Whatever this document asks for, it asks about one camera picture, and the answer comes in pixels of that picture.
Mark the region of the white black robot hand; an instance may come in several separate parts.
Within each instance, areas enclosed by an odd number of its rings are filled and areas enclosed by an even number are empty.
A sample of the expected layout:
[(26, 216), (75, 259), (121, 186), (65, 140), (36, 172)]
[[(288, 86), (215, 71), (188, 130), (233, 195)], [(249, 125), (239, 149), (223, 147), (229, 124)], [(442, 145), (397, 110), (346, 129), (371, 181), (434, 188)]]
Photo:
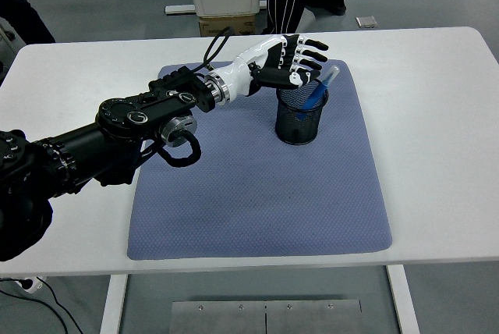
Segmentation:
[(318, 78), (327, 50), (324, 42), (301, 34), (272, 35), (211, 75), (229, 101), (251, 96), (262, 87), (295, 90)]

